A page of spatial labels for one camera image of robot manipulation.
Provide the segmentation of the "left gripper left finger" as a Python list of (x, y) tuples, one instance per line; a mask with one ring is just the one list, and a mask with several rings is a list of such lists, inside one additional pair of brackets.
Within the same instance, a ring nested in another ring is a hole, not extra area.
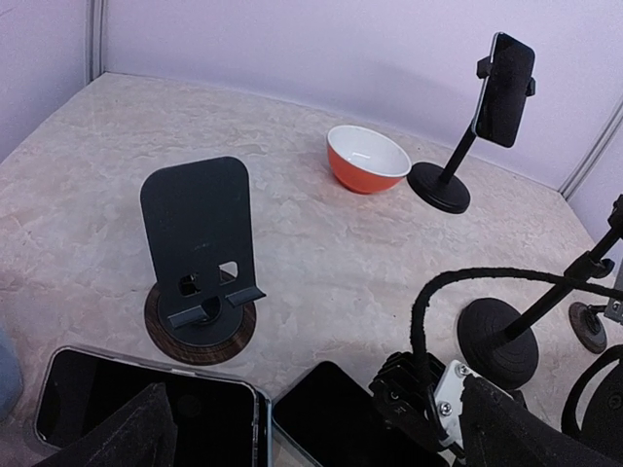
[(165, 385), (152, 383), (88, 435), (40, 466), (172, 466), (177, 425)]

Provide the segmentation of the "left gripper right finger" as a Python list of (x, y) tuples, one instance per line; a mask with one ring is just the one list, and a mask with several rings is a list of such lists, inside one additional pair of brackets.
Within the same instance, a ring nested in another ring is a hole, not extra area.
[(459, 424), (468, 466), (616, 466), (481, 377), (467, 377)]

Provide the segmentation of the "black pole phone stand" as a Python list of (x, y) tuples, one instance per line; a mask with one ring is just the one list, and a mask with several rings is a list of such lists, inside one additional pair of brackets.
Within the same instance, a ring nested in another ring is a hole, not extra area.
[[(565, 270), (565, 278), (584, 284), (612, 271), (613, 262), (605, 254), (622, 238), (621, 198), (614, 202), (607, 221), (605, 236)], [(539, 357), (531, 326), (571, 291), (569, 285), (555, 285), (523, 313), (499, 299), (471, 302), (458, 317), (458, 343), (467, 365), (504, 390), (526, 384)]]
[(451, 214), (465, 212), (471, 201), (467, 187), (456, 176), (456, 172), (474, 141), (480, 138), (472, 132), (472, 120), (445, 166), (417, 162), (407, 175), (409, 186), (421, 199)]

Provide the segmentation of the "black teal phone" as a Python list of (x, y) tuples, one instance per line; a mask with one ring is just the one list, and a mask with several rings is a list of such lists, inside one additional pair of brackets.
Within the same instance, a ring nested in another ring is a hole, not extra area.
[(472, 132), (505, 148), (516, 141), (526, 100), (535, 94), (532, 48), (504, 32), (494, 35), (488, 56), (477, 62), (483, 79)]

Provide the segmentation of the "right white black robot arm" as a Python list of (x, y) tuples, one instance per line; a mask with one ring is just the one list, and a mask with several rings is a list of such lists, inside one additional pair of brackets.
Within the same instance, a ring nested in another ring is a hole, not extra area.
[[(576, 417), (581, 395), (588, 383), (610, 364), (616, 366), (600, 382), (588, 402), (582, 423)], [(565, 402), (562, 432), (577, 440), (613, 441), (622, 434), (622, 345), (617, 344), (595, 360), (573, 385)]]

